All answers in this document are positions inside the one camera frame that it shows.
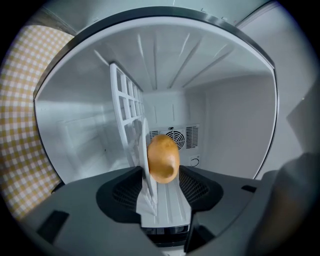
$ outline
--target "fan vent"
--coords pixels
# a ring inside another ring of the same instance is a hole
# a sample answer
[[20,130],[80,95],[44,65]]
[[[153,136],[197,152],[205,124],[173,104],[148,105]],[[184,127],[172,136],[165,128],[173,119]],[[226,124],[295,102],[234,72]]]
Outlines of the fan vent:
[[159,134],[159,131],[158,130],[152,130],[149,132],[149,135],[150,135],[150,141],[152,141],[152,139],[157,136]]
[[187,149],[192,149],[198,146],[199,128],[197,126],[190,126],[185,129]]
[[185,136],[180,131],[172,130],[169,131],[166,135],[174,140],[179,150],[182,149],[185,144]]

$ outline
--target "yellow gingham fabric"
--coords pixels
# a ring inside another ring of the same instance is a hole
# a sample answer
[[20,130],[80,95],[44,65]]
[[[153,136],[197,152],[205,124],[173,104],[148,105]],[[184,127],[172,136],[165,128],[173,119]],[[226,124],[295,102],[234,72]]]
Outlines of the yellow gingham fabric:
[[0,74],[1,193],[16,219],[51,194],[60,181],[43,150],[33,104],[35,87],[72,35],[38,25],[24,27]]

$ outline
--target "gray plastic surface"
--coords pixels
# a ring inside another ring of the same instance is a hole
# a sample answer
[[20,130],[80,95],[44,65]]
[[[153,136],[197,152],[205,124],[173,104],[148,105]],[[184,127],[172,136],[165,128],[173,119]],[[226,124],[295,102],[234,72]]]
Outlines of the gray plastic surface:
[[[202,171],[203,170],[197,170],[197,172],[209,179],[214,178],[215,181],[219,179],[218,176],[214,175],[215,173],[211,173],[211,175],[207,171],[203,171],[203,173]],[[196,212],[194,218],[197,218],[198,223],[205,226],[217,237],[197,250],[192,251],[189,255],[246,255],[251,236],[266,210],[276,173],[276,171],[269,171],[263,176],[257,190],[252,194],[251,200],[248,200],[248,197],[244,194],[240,195],[242,194],[241,189],[239,189],[240,186],[236,187],[237,185],[235,183],[235,187],[233,187],[235,190],[233,192],[238,191],[239,194],[235,198],[232,200],[230,200],[231,198],[229,198],[229,200],[222,198],[211,210]],[[242,202],[247,200],[247,204],[236,214],[235,210],[239,207],[237,206],[237,199]]]
[[53,245],[70,255],[159,255],[139,224],[118,223],[98,207],[99,187],[133,168],[120,169],[63,186],[22,220],[37,230],[53,210],[69,213]]
[[[268,205],[277,172],[268,172],[259,181],[187,168],[223,187],[222,199],[211,210],[193,215],[193,219],[215,238],[192,251],[191,255],[246,254],[247,245]],[[96,193],[101,185],[132,169],[71,182],[33,209],[22,224],[36,231],[52,211],[63,211],[70,215],[53,242],[52,251],[60,249],[77,256],[162,255],[139,224],[115,222],[98,207]],[[254,193],[243,190],[245,185],[257,189]]]

